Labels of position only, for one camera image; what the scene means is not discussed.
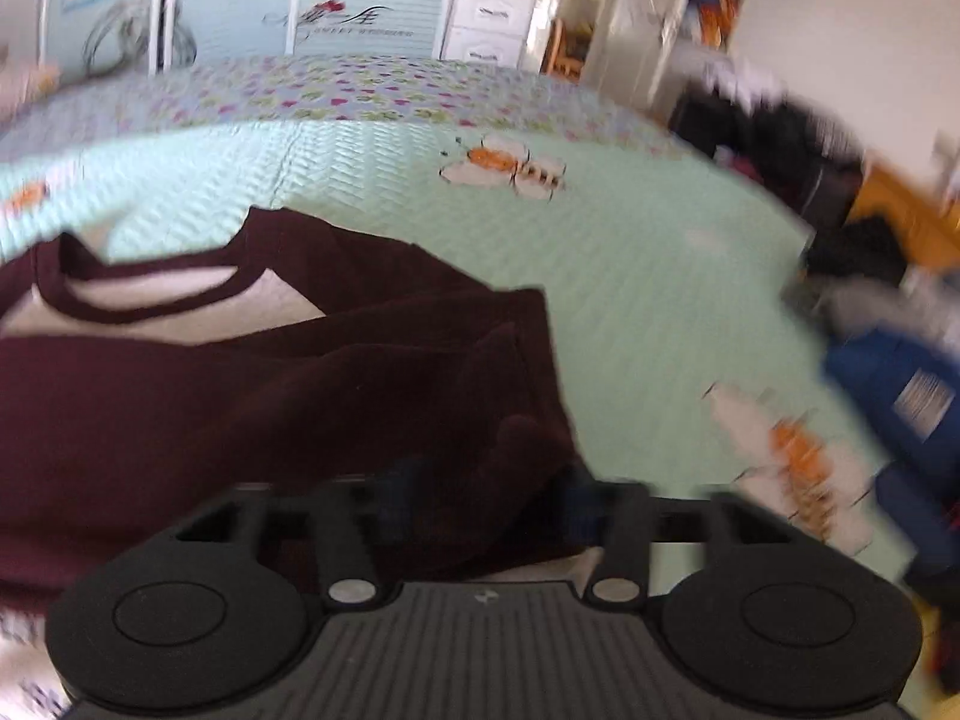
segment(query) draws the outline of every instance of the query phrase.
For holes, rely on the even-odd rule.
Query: round black pad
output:
[[[724,698],[790,713],[895,700],[918,655],[920,621],[894,586],[827,548],[755,545],[667,596],[664,637]]]
[[[216,590],[190,581],[162,581],[127,593],[113,610],[126,637],[152,647],[174,647],[208,637],[227,616]]]
[[[242,550],[157,541],[71,587],[50,611],[47,647],[75,697],[161,712],[255,688],[306,628],[294,586]]]

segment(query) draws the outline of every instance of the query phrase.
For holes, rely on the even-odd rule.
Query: gray cloth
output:
[[[932,322],[908,295],[877,279],[798,278],[781,292],[798,316],[835,341],[849,341],[875,328],[939,347],[939,322]]]
[[[960,293],[960,268],[953,268],[940,274],[940,280],[945,287],[949,287],[955,293]]]
[[[823,297],[824,313],[837,338],[848,341],[875,328],[937,346],[940,334],[925,312],[895,287],[870,278],[837,279]]]

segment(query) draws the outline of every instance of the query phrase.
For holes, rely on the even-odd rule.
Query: black device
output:
[[[79,581],[47,624],[69,720],[904,717],[909,600],[736,495],[568,490],[558,538],[604,548],[582,598],[563,581],[386,586],[368,546],[403,538],[403,517],[376,498],[239,491]],[[702,543],[704,563],[648,597],[664,541]],[[279,567],[291,544],[315,559],[306,591]]]

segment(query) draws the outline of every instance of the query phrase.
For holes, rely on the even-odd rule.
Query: maroon shirt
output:
[[[97,308],[67,284],[225,265],[223,284],[146,308]],[[291,211],[253,209],[226,247],[158,262],[107,266],[71,236],[37,245],[0,269],[0,322],[37,293],[131,325],[243,295],[267,269],[326,316],[199,346],[0,338],[0,604],[42,608],[230,485],[301,493],[411,457],[425,462],[415,542],[378,562],[455,575],[575,461],[540,292]],[[510,562],[544,547],[504,541]]]

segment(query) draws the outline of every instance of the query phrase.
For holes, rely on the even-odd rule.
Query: dresser drawer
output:
[[[455,0],[452,23],[524,38],[533,8],[534,0]]]
[[[522,38],[455,26],[446,38],[443,58],[515,68],[520,64],[522,49]]]

